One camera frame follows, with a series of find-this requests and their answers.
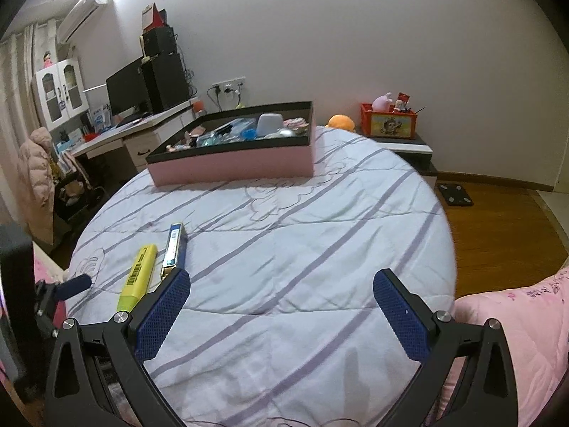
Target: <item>microphone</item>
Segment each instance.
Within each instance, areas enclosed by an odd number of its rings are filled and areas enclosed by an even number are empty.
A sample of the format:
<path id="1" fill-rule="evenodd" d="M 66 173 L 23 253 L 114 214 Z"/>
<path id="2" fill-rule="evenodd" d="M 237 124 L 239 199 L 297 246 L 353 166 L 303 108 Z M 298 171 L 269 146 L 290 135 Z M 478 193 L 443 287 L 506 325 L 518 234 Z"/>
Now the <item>microphone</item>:
<path id="1" fill-rule="evenodd" d="M 56 300 L 67 300 L 74 295 L 80 294 L 81 292 L 89 289 L 93 281 L 91 276 L 88 274 L 82 274 L 76 278 L 65 281 L 57 286 L 55 289 L 55 299 Z"/>

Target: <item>curtain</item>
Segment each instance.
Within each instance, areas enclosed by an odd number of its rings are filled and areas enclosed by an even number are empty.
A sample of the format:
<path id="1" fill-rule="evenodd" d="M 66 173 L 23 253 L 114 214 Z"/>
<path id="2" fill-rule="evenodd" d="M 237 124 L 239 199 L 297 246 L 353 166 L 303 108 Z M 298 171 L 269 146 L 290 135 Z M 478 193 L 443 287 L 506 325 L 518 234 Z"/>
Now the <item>curtain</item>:
<path id="1" fill-rule="evenodd" d="M 18 208 L 18 150 L 41 127 L 32 95 L 46 51 L 57 61 L 55 19 L 30 25 L 0 45 L 0 223 L 23 222 Z"/>

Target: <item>blue gripper pad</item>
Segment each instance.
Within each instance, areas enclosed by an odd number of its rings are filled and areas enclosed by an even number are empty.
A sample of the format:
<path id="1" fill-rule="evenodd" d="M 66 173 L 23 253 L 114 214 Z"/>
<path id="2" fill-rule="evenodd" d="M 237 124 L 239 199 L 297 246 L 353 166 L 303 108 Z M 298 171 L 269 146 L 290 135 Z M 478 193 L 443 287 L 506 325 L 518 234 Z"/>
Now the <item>blue gripper pad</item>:
<path id="1" fill-rule="evenodd" d="M 373 296 L 409 359 L 424 362 L 430 353 L 427 329 L 383 271 L 373 279 Z"/>
<path id="2" fill-rule="evenodd" d="M 138 361 L 142 363 L 156 356 L 189 296 L 190 275 L 181 270 L 138 327 L 134 350 Z"/>

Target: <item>purple stripe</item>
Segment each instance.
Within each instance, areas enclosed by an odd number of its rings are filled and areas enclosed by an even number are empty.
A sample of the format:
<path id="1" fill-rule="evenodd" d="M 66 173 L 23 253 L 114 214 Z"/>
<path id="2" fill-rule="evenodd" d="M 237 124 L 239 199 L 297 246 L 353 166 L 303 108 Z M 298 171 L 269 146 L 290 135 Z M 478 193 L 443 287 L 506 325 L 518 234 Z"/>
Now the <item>purple stripe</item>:
<path id="1" fill-rule="evenodd" d="M 324 136 L 326 133 L 331 132 L 333 129 L 332 128 L 325 128 L 322 133 L 320 133 L 317 138 L 314 140 L 314 142 L 316 143 L 320 138 L 322 138 L 322 136 Z"/>
<path id="2" fill-rule="evenodd" d="M 241 316 L 234 324 L 231 326 L 223 329 L 217 335 L 209 339 L 208 341 L 204 342 L 202 345 L 197 347 L 196 349 L 192 350 L 190 353 L 187 353 L 180 358 L 172 360 L 168 363 L 164 363 L 161 366 L 158 366 L 151 374 L 150 377 L 155 378 L 158 377 L 160 374 L 163 374 L 169 369 L 173 369 L 180 364 L 184 364 L 193 358 L 201 355 L 204 351 L 209 349 L 210 347 L 214 346 L 215 344 L 221 342 L 223 339 L 231 336 L 235 332 L 237 332 L 243 325 L 255 318 L 256 316 L 262 315 L 263 313 L 268 313 L 274 307 L 276 307 L 282 298 L 288 294 L 301 280 L 306 278 L 312 271 L 322 265 L 328 258 L 330 258 L 335 252 L 337 252 L 342 245 L 344 245 L 350 238 L 352 238 L 370 219 L 373 215 L 375 215 L 379 209 L 383 206 L 385 201 L 388 197 L 393 194 L 393 192 L 399 187 L 401 183 L 411 174 L 414 173 L 414 170 L 408 170 L 405 172 L 401 177 L 395 181 L 392 186 L 382 195 L 381 198 L 376 202 L 369 211 L 365 214 L 365 216 L 358 220 L 354 226 L 352 226 L 340 239 L 334 242 L 331 246 L 329 246 L 322 255 L 318 256 L 317 259 L 312 261 L 306 268 L 302 270 L 302 272 L 295 276 L 283 289 L 278 291 L 268 302 L 258 307 L 255 311 L 253 311 L 252 315 Z"/>
<path id="3" fill-rule="evenodd" d="M 435 219 L 435 216 L 438 214 L 439 210 L 440 210 L 440 204 L 439 201 L 437 201 L 433 206 L 433 208 L 431 209 L 431 211 L 429 212 L 429 214 L 427 215 L 427 218 L 423 222 L 423 225 L 420 227 L 419 232 L 414 237 L 413 241 L 411 242 L 411 244 L 409 244 L 409 247 L 407 247 L 407 250 L 402 255 L 401 260 L 399 261 L 399 265 L 397 265 L 397 269 L 396 271 L 394 271 L 394 273 L 398 275 L 399 272 L 403 268 L 405 268 L 409 263 L 409 261 L 413 258 L 413 255 L 419 248 L 419 245 L 423 241 L 423 237 L 425 237 L 427 230 L 431 227 L 431 223 Z"/>
<path id="4" fill-rule="evenodd" d="M 101 214 L 103 214 L 103 213 L 106 212 L 107 210 L 112 209 L 113 207 L 117 206 L 117 205 L 120 204 L 121 202 L 124 202 L 125 200 L 127 200 L 127 199 L 133 197 L 134 195 L 138 194 L 139 192 L 142 192 L 142 191 L 144 191 L 145 189 L 150 188 L 150 186 L 154 186 L 154 183 L 147 184 L 147 185 L 144 186 L 143 188 L 137 189 L 136 191 L 134 191 L 134 192 L 132 192 L 132 193 L 130 193 L 130 194 L 127 194 L 125 197 L 123 197 L 123 198 L 117 200 L 115 203 L 113 203 L 113 204 L 111 204 L 111 205 L 109 205 L 109 206 L 106 206 L 106 204 L 103 205 L 103 206 L 101 207 L 101 209 L 97 212 L 97 214 L 95 215 L 95 217 L 93 217 L 93 219 L 92 219 L 90 222 L 95 221 L 97 218 L 99 218 L 99 216 L 100 216 Z"/>
<path id="5" fill-rule="evenodd" d="M 332 356 L 332 354 L 349 338 L 349 336 L 351 336 L 363 324 L 369 315 L 371 315 L 371 311 L 371 309 L 360 310 L 356 316 L 354 316 L 352 320 L 346 326 L 344 326 L 343 329 L 312 359 L 303 364 L 300 368 L 279 382 L 275 387 L 262 395 L 251 406 L 221 421 L 220 424 L 227 427 L 238 425 L 245 419 L 251 417 L 262 409 L 265 409 L 271 403 L 271 400 L 273 398 L 281 395 L 296 385 L 298 382 L 300 382 L 302 379 L 312 374 L 314 370 L 316 370 L 323 362 L 325 362 L 326 359 Z"/>
<path id="6" fill-rule="evenodd" d="M 319 164 L 320 162 L 328 159 L 332 154 L 334 154 L 335 152 L 338 152 L 340 149 L 342 149 L 346 146 L 349 146 L 350 144 L 359 143 L 360 141 L 363 141 L 364 139 L 365 138 L 362 138 L 361 136 L 359 136 L 358 138 L 354 138 L 354 139 L 351 139 L 350 141 L 346 141 L 346 142 L 342 143 L 340 146 L 336 146 L 334 149 L 332 149 L 332 151 L 328 152 L 328 154 L 325 154 L 322 158 L 315 161 L 315 164 Z"/>
<path id="7" fill-rule="evenodd" d="M 153 204 L 154 202 L 162 199 L 163 197 L 166 197 L 167 195 L 169 195 L 170 192 L 166 192 L 161 196 L 158 196 L 156 199 L 152 199 L 151 201 L 141 205 L 140 207 L 137 207 L 137 209 L 134 212 L 130 212 L 127 213 L 126 215 L 124 215 L 122 218 L 119 218 L 118 220 L 116 220 L 114 223 L 112 223 L 110 226 L 107 226 L 107 228 L 105 228 L 105 231 L 100 231 L 97 234 L 95 234 L 91 239 L 83 242 L 80 246 L 76 247 L 75 250 L 73 251 L 73 254 L 75 255 L 77 252 L 79 252 L 85 245 L 87 245 L 89 242 L 94 241 L 97 237 L 99 237 L 101 234 L 105 233 L 106 231 L 109 231 L 109 229 L 114 228 L 115 226 L 117 226 L 120 222 L 122 222 L 124 219 L 130 217 L 131 215 L 134 215 L 136 212 L 140 211 L 141 209 L 143 209 L 144 207 Z"/>
<path id="8" fill-rule="evenodd" d="M 379 210 L 379 206 L 376 204 L 374 207 L 376 211 Z M 399 264 L 397 265 L 397 270 L 401 270 L 413 257 L 413 253 L 416 251 L 416 248 L 420 245 L 423 238 L 425 237 L 429 226 L 431 225 L 436 213 L 430 213 L 423 225 L 419 229 L 419 232 L 415 235 L 414 239 L 412 240 L 411 244 L 405 251 L 405 254 L 401 258 Z M 344 326 L 340 332 L 330 341 L 328 342 L 314 357 L 312 357 L 308 362 L 303 364 L 300 368 L 296 369 L 292 372 L 288 377 L 283 379 L 279 382 L 273 389 L 269 390 L 267 393 L 262 395 L 258 400 L 256 400 L 251 406 L 245 408 L 243 411 L 230 416 L 229 418 L 221 421 L 225 426 L 232 427 L 234 425 L 238 425 L 239 423 L 243 422 L 245 419 L 251 417 L 252 415 L 258 413 L 262 409 L 265 409 L 269 403 L 271 403 L 272 399 L 281 395 L 285 391 L 292 388 L 298 382 L 303 380 L 308 375 L 312 374 L 315 369 L 320 367 L 326 359 L 329 358 L 348 338 L 351 336 L 371 314 L 371 310 L 377 308 L 377 304 L 375 300 L 371 300 L 368 305 L 360 310 L 357 315 L 352 318 L 352 320 Z"/>
<path id="9" fill-rule="evenodd" d="M 220 189 L 223 188 L 223 186 L 227 186 L 229 183 L 225 182 L 223 184 L 220 184 L 219 186 L 216 186 L 214 189 L 209 189 L 208 191 L 202 192 L 201 194 L 198 194 L 195 198 L 187 200 L 186 202 L 177 205 L 176 207 L 174 207 L 173 209 L 171 209 L 169 212 L 166 212 L 162 215 L 160 215 L 158 218 L 156 218 L 155 220 L 151 220 L 151 221 L 147 221 L 146 223 L 144 223 L 140 228 L 137 228 L 136 231 L 134 231 L 133 233 L 131 233 L 130 235 L 128 235 L 127 237 L 121 239 L 120 241 L 118 241 L 117 243 L 113 244 L 112 246 L 110 246 L 108 249 L 104 249 L 103 251 L 105 252 L 105 254 L 109 253 L 110 251 L 112 251 L 116 246 L 118 246 L 119 244 L 122 244 L 125 241 L 128 241 L 129 239 L 132 239 L 133 237 L 135 237 L 138 233 L 141 233 L 142 231 L 144 231 L 144 229 L 148 228 L 149 226 L 152 226 L 154 223 L 156 223 L 157 221 L 162 220 L 163 218 L 166 218 L 168 215 L 172 215 L 174 212 L 178 211 L 179 209 L 181 209 L 182 207 L 185 207 L 188 204 L 191 204 L 192 202 L 195 202 L 198 199 L 201 199 L 202 197 L 206 196 L 207 194 L 212 193 L 213 191 L 215 191 L 216 189 Z"/>
<path id="10" fill-rule="evenodd" d="M 130 181 L 128 181 L 121 189 L 126 189 L 128 188 L 132 183 L 134 183 L 135 181 L 140 180 L 142 177 L 144 176 L 144 172 L 140 172 L 138 175 L 136 175 L 134 178 L 131 178 Z"/>
<path id="11" fill-rule="evenodd" d="M 419 248 L 421 241 L 425 237 L 425 234 L 427 233 L 427 230 L 431 226 L 432 221 L 435 219 L 435 216 L 440 211 L 440 208 L 441 206 L 437 201 L 433 206 L 431 213 L 429 213 L 429 215 L 425 219 L 425 222 L 423 222 L 423 225 L 419 229 L 419 232 L 417 233 L 417 235 L 415 236 L 415 238 L 413 239 L 413 241 L 411 242 L 411 244 L 409 245 L 409 247 L 401 257 L 401 260 L 399 262 L 399 265 L 397 266 L 397 270 L 395 271 L 395 273 L 399 273 L 403 269 L 403 267 L 405 267 L 407 263 L 409 263 L 409 261 L 413 258 L 413 254 L 416 252 L 417 248 Z M 372 419 L 369 422 L 365 424 L 366 427 L 374 427 L 375 425 L 377 425 L 377 423 L 380 420 L 382 420 L 383 417 L 387 414 L 388 410 L 389 407 L 386 406 L 384 409 L 382 409 L 382 411 L 377 413 L 374 417 L 372 417 Z"/>
<path id="12" fill-rule="evenodd" d="M 211 228 L 212 226 L 214 226 L 216 223 L 218 223 L 219 221 L 221 221 L 223 218 L 231 215 L 233 212 L 241 210 L 243 208 L 245 208 L 247 205 L 250 204 L 250 201 L 246 201 L 243 202 L 241 205 L 235 207 L 234 209 L 232 209 L 231 211 L 220 215 L 218 217 L 216 217 L 213 220 L 210 220 L 209 222 L 207 222 L 205 225 L 202 225 L 200 227 L 197 228 L 197 231 L 191 233 L 188 235 L 188 242 L 190 242 L 192 239 L 194 239 L 196 236 L 198 236 L 200 233 L 203 233 L 206 229 Z M 166 249 L 159 251 L 156 255 L 156 258 L 159 258 L 161 255 L 164 254 L 164 252 L 166 252 Z M 112 286 L 113 284 L 115 284 L 119 279 L 124 278 L 125 276 L 128 275 L 130 271 L 130 268 L 123 271 L 122 273 L 120 273 L 119 275 L 115 276 L 115 278 L 110 279 L 108 282 L 106 282 L 105 284 L 101 285 L 100 289 L 97 289 L 96 291 L 92 292 L 91 295 L 86 296 L 82 301 L 77 302 L 75 305 L 73 305 L 73 307 L 69 310 L 68 315 L 71 316 L 71 313 L 76 312 L 79 310 L 79 308 L 82 308 L 87 302 L 91 301 L 92 299 L 96 298 L 101 292 L 103 292 L 104 290 L 106 290 L 108 288 L 108 286 Z"/>
<path id="13" fill-rule="evenodd" d="M 209 265 L 208 267 L 204 268 L 202 271 L 200 271 L 199 273 L 196 273 L 194 276 L 192 276 L 191 281 L 192 283 L 199 281 L 201 278 L 207 276 L 209 273 L 211 273 L 212 271 L 214 271 L 216 268 L 220 267 L 221 265 L 227 263 L 230 259 L 232 259 L 233 257 L 239 255 L 241 252 L 243 252 L 247 247 L 249 247 L 251 244 L 257 242 L 259 239 L 261 239 L 262 237 L 266 236 L 267 234 L 269 234 L 269 232 L 271 232 L 273 229 L 278 228 L 279 224 L 288 216 L 295 214 L 296 212 L 302 210 L 304 207 L 309 206 L 312 202 L 314 202 L 316 199 L 318 199 L 319 197 L 321 197 L 322 195 L 326 194 L 326 192 L 331 191 L 332 189 L 334 189 L 336 186 L 338 186 L 341 182 L 343 182 L 349 175 L 353 174 L 361 165 L 363 165 L 368 159 L 371 159 L 374 155 L 379 154 L 380 152 L 385 151 L 385 148 L 381 148 L 378 149 L 377 151 L 372 152 L 371 154 L 369 154 L 368 156 L 366 156 L 365 158 L 363 158 L 363 160 L 359 161 L 356 165 L 354 165 L 352 168 L 350 168 L 348 171 L 346 171 L 344 174 L 342 174 L 339 178 L 337 178 L 336 180 L 334 180 L 330 185 L 326 186 L 322 191 L 318 192 L 317 194 L 313 195 L 312 197 L 308 198 L 306 201 L 302 202 L 301 204 L 297 204 L 294 207 L 292 207 L 288 212 L 285 212 L 283 215 L 281 215 L 274 223 L 272 223 L 267 229 L 265 229 L 264 231 L 261 231 L 260 233 L 257 233 L 255 236 L 253 236 L 251 239 L 249 239 L 247 242 L 245 242 L 244 244 L 242 244 L 241 246 L 239 246 L 237 249 L 235 249 L 232 252 L 229 252 L 228 254 L 224 255 L 223 257 L 219 258 L 218 260 L 216 260 L 214 263 L 212 263 L 211 265 Z"/>

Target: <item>desk drawer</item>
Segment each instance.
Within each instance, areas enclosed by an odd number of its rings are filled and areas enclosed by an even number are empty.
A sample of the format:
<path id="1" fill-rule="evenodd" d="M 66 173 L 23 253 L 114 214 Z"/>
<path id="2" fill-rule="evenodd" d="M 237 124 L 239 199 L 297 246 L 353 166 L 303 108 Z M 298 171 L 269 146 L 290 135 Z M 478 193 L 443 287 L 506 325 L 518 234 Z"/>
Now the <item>desk drawer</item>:
<path id="1" fill-rule="evenodd" d="M 184 111 L 180 114 L 180 120 L 181 120 L 182 128 L 186 127 L 186 125 L 189 125 L 190 123 L 192 123 L 195 119 L 196 118 L 193 116 L 193 110 L 191 110 L 191 109 L 188 109 L 187 111 Z"/>
<path id="2" fill-rule="evenodd" d="M 129 151 L 135 167 L 146 165 L 146 156 L 160 146 L 160 140 L 152 131 L 125 139 L 124 145 Z"/>
<path id="3" fill-rule="evenodd" d="M 146 156 L 180 130 L 181 120 L 176 116 L 156 128 L 125 138 L 124 145 L 129 150 L 134 166 L 146 166 Z"/>

